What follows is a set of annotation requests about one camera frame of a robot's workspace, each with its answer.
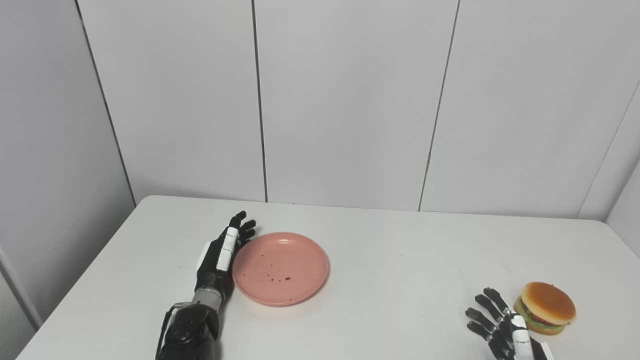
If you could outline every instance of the hamburger bun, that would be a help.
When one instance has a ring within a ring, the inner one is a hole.
[[[575,305],[562,290],[545,282],[530,282],[514,304],[531,331],[556,335],[575,318]]]

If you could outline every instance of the top bun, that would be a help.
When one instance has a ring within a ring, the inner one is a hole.
[[[522,290],[522,302],[542,320],[564,325],[575,318],[575,305],[562,290],[545,282],[530,282]]]

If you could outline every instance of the white table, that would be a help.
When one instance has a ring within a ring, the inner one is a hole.
[[[463,312],[485,286],[512,302],[529,281],[552,282],[576,303],[567,330],[536,336],[557,360],[640,354],[640,259],[601,222],[154,196],[18,359],[152,359],[164,312],[191,299],[204,241],[242,209],[259,234],[314,239],[331,270],[318,294],[291,307],[235,291],[223,360],[492,359]]]

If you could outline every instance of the white wall panel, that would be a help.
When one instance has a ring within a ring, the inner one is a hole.
[[[640,256],[640,164],[611,210],[607,223]]]
[[[27,316],[0,275],[0,359],[14,360],[34,333]]]
[[[136,201],[264,200],[251,0],[79,0]]]
[[[418,208],[456,5],[255,1],[269,201]]]
[[[640,92],[634,94],[578,218],[604,221],[640,156]]]
[[[638,64],[636,0],[462,0],[422,210],[576,217]]]
[[[0,246],[46,318],[133,209],[73,0],[0,3],[0,79]]]

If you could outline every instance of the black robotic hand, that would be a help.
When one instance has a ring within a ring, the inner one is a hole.
[[[255,235],[255,220],[249,220],[240,225],[244,218],[246,218],[246,211],[240,211],[232,217],[229,222],[229,226],[227,226],[220,236],[209,245],[209,250],[207,250],[207,254],[198,269],[195,287],[196,291],[204,287],[217,289],[221,292],[223,301],[226,301],[229,296],[231,296],[234,289],[234,281],[231,274],[233,259],[238,251],[251,240],[253,235]],[[228,268],[226,270],[220,270],[217,268],[217,264],[221,256],[221,251],[223,250],[225,237],[229,227],[238,229],[238,235]]]
[[[482,312],[468,308],[465,314],[472,320],[467,323],[469,330],[480,335],[498,360],[548,360],[545,349],[529,331],[522,316],[511,309],[500,293],[485,288],[475,300],[485,308],[495,323]]]
[[[164,315],[156,359],[216,358],[216,342],[220,336],[218,311],[234,289],[231,276],[233,259],[255,234],[255,220],[241,225],[244,218],[245,211],[236,214],[231,218],[229,226],[209,244],[198,268],[192,300],[174,304]]]

